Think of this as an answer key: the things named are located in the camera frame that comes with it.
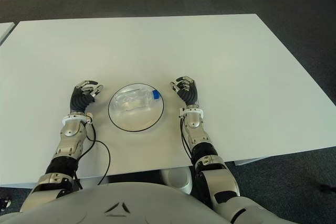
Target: robot chest logo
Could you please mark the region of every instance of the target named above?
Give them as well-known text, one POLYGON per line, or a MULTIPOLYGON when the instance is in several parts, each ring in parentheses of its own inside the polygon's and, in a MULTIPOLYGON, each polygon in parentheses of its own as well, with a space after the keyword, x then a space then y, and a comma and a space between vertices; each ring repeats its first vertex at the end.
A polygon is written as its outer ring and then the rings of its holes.
POLYGON ((124 202, 122 204, 118 202, 117 204, 106 210, 104 213, 107 217, 126 217, 131 212, 128 210, 124 202))

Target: white table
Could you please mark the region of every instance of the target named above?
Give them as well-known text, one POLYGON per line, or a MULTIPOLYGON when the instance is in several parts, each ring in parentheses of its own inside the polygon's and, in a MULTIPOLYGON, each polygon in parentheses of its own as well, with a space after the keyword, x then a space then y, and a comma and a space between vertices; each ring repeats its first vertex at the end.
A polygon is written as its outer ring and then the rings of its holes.
MULTIPOLYGON (((105 85, 87 111, 110 149, 108 174, 190 165, 178 127, 183 103, 169 86, 185 74, 225 161, 335 145, 334 104, 255 14, 20 22, 0 47, 1 184, 44 173, 84 79, 105 85), (154 127, 130 133, 110 122, 108 103, 135 82, 156 87, 165 108, 154 127)), ((106 165, 97 145, 79 177, 101 176, 106 165)))
POLYGON ((9 23, 0 23, 0 45, 9 33, 9 31, 13 28, 14 23, 9 22, 9 23))

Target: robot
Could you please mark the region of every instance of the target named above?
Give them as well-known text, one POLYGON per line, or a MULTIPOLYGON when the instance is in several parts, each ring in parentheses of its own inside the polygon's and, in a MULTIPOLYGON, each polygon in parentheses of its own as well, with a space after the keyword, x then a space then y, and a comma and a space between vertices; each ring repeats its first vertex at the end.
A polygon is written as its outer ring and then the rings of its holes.
POLYGON ((200 199, 150 183, 112 183, 74 190, 74 177, 77 178, 78 161, 87 137, 86 125, 92 123, 92 116, 85 115, 85 110, 103 89, 86 87, 98 83, 83 81, 74 88, 70 114, 63 118, 61 140, 45 174, 20 213, 4 215, 0 223, 294 223, 240 196, 234 176, 204 131, 195 81, 184 76, 176 82, 170 85, 186 104, 186 108, 180 109, 181 136, 190 153, 200 199))

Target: white plate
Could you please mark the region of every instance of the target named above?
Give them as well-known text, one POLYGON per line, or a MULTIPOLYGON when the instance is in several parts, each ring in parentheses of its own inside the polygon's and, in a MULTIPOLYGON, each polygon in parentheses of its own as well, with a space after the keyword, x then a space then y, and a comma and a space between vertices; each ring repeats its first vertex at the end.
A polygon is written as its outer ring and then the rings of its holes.
POLYGON ((153 126, 160 119, 163 113, 164 105, 161 95, 158 99, 150 102, 148 106, 132 110, 120 111, 120 109, 118 109, 118 107, 116 106, 116 99, 115 99, 116 95, 122 92, 137 89, 145 89, 149 91, 156 90, 154 87, 149 86, 147 84, 141 84, 141 83, 131 84, 118 90, 113 95, 109 103, 109 117, 112 123, 116 127, 124 131, 131 131, 131 132, 144 131, 153 126))

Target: robot forearm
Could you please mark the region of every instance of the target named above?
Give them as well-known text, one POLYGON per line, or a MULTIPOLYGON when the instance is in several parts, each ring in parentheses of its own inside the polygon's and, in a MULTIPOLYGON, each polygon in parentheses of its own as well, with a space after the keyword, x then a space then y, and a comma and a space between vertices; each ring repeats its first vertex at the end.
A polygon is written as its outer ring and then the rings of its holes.
POLYGON ((236 179, 204 131, 203 111, 197 105, 194 80, 181 77, 176 81, 179 83, 171 82, 171 86, 187 105, 186 109, 180 109, 180 117, 201 200, 232 224, 293 223, 277 217, 249 198, 240 197, 236 179))
POLYGON ((92 122, 92 116, 85 116, 85 109, 102 90, 102 86, 98 86, 96 89, 83 88, 86 84, 97 83, 84 81, 74 88, 70 101, 70 114, 62 121, 64 127, 60 132, 61 140, 45 174, 41 176, 30 192, 20 212, 30 210, 72 192, 72 178, 78 168, 83 142, 87 136, 85 125, 92 122))

